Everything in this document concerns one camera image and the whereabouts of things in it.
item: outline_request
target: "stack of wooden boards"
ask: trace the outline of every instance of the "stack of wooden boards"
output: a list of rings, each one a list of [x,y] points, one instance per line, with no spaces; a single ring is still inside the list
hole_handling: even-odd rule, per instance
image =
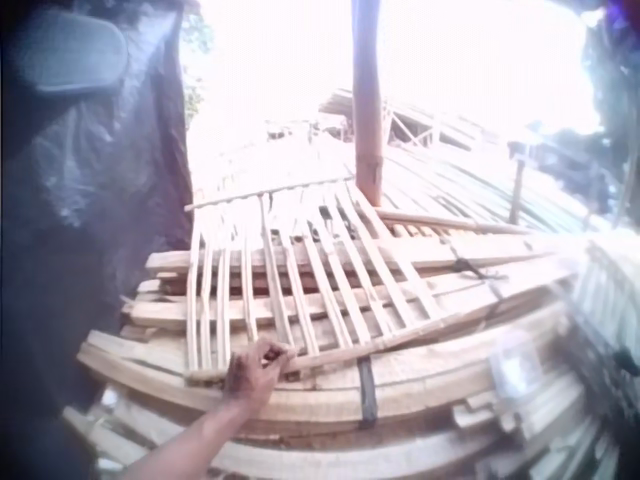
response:
[[[305,164],[296,142],[254,158],[291,147],[279,165]],[[333,139],[316,142],[307,166],[353,158]],[[149,257],[120,335],[88,336],[78,359],[108,391],[65,418],[126,466],[215,408],[230,353],[268,336],[299,357],[213,460],[214,477],[585,478],[587,468],[611,478],[617,447],[560,359],[565,307],[547,288],[575,280],[584,239],[502,223],[502,196],[469,199],[455,188],[463,176],[430,183],[427,172],[460,172],[454,160],[389,158],[379,210],[327,172],[306,183],[283,175],[291,188],[251,195],[241,178],[260,167],[235,164],[226,188],[245,193],[196,209],[192,250]],[[514,331],[544,376],[508,402],[490,358]]]

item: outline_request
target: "tarp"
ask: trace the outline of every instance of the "tarp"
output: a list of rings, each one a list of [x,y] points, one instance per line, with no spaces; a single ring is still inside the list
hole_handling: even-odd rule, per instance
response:
[[[179,3],[92,4],[127,40],[115,94],[38,97],[3,65],[3,478],[88,478],[59,418],[98,392],[80,344],[118,331],[151,252],[188,249]]]

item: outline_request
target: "slatted wooden panel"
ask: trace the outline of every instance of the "slatted wooden panel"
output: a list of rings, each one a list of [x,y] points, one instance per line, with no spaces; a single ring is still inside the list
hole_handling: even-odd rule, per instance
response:
[[[387,342],[397,337],[400,330],[415,328],[431,319],[436,320],[442,312],[435,302],[427,284],[413,267],[404,253],[395,252],[391,256],[383,255],[379,241],[393,239],[391,232],[377,217],[375,210],[369,205],[360,192],[350,183],[332,181],[317,185],[295,186],[293,189],[275,193],[258,194],[257,202],[251,197],[243,196],[230,203],[205,206],[196,211],[197,226],[204,228],[205,248],[204,263],[199,266],[199,243],[193,242],[197,252],[192,252],[192,261],[187,275],[188,322],[187,322],[187,377],[193,380],[216,380],[222,378],[228,369],[231,357],[230,346],[230,285],[232,277],[240,277],[242,285],[243,311],[249,341],[255,341],[258,327],[253,315],[254,272],[253,262],[247,242],[236,237],[235,244],[241,247],[240,272],[231,271],[230,247],[226,241],[224,227],[220,231],[203,223],[208,220],[207,212],[211,209],[226,208],[227,214],[234,212],[236,202],[247,202],[254,207],[258,205],[261,218],[262,252],[264,254],[266,283],[268,288],[273,320],[279,341],[292,345],[300,357],[314,357],[309,365],[323,365],[342,359],[357,356],[350,351],[354,348],[350,329],[356,332],[357,345],[368,351],[377,351],[387,347]],[[299,205],[295,199],[304,198]],[[291,207],[272,209],[276,202],[291,202]],[[221,242],[220,254],[214,261],[215,241]],[[320,351],[317,340],[316,325],[310,315],[310,306],[304,291],[303,276],[300,273],[294,244],[301,244],[307,252],[315,284],[321,293],[327,317],[331,321],[336,348]],[[285,271],[278,268],[276,246],[284,253]],[[336,255],[336,248],[344,249],[349,263],[355,270],[354,278],[349,279],[344,265]],[[329,268],[320,260],[328,258]],[[202,272],[200,295],[197,295],[198,272]],[[335,281],[334,290],[329,276]],[[214,318],[211,309],[212,279],[217,278],[215,297],[215,334],[212,329]],[[379,278],[381,287],[391,298],[393,315],[385,307],[379,297],[380,287],[374,287],[372,278]],[[365,292],[366,309],[373,312],[374,323],[367,323],[361,312],[361,305],[353,295],[355,285]],[[283,293],[283,284],[287,284],[293,298],[293,308],[289,311]],[[407,285],[418,299],[422,310],[416,315],[407,303]],[[339,292],[346,303],[348,320],[338,308],[335,294]],[[296,344],[292,334],[291,320],[295,319],[302,332],[302,344]],[[211,337],[215,336],[215,362],[212,361]]]

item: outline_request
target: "black strap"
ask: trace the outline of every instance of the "black strap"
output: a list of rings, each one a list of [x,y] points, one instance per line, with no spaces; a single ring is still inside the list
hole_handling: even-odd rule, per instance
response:
[[[495,284],[494,280],[506,278],[506,276],[498,273],[488,274],[482,272],[478,267],[473,265],[468,258],[460,256],[458,250],[453,246],[453,243],[447,237],[440,237],[440,243],[443,245],[447,245],[453,253],[453,256],[456,258],[455,262],[453,262],[453,265],[451,266],[451,269],[455,273],[473,273],[476,277],[478,277],[478,279],[484,281],[484,283],[489,287],[489,290],[491,290],[491,293],[493,293],[493,295],[496,297],[497,302],[494,303],[493,306],[489,309],[484,319],[482,320],[482,324],[488,322],[495,316],[496,312],[500,308],[500,305],[502,305],[502,301],[504,300],[504,296],[502,295],[502,292],[500,291],[498,286]]]
[[[371,357],[358,359],[360,374],[360,405],[362,407],[361,429],[373,428],[378,420],[378,400],[376,399],[376,383],[371,369]]]

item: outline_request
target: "wooden post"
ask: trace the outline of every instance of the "wooden post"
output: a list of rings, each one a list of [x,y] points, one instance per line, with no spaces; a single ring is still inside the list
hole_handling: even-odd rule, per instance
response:
[[[531,152],[531,146],[527,145],[527,155],[529,158]],[[516,156],[518,167],[516,169],[516,181],[513,185],[513,197],[511,200],[511,212],[509,212],[509,223],[512,225],[518,224],[518,217],[520,216],[520,199],[522,197],[522,177],[524,176],[524,167],[526,165],[525,158]]]
[[[356,185],[369,203],[382,196],[382,108],[377,37],[380,0],[351,0]]]
[[[614,230],[620,226],[620,223],[627,212],[627,204],[631,198],[631,191],[633,190],[633,185],[636,180],[636,170],[638,168],[638,112],[636,110],[638,97],[635,88],[636,87],[634,85],[633,90],[629,92],[629,113],[627,113],[627,122],[629,126],[629,131],[627,133],[629,142],[629,168],[627,169],[624,187],[622,188],[622,193],[618,200],[616,216],[613,219],[612,227]]]

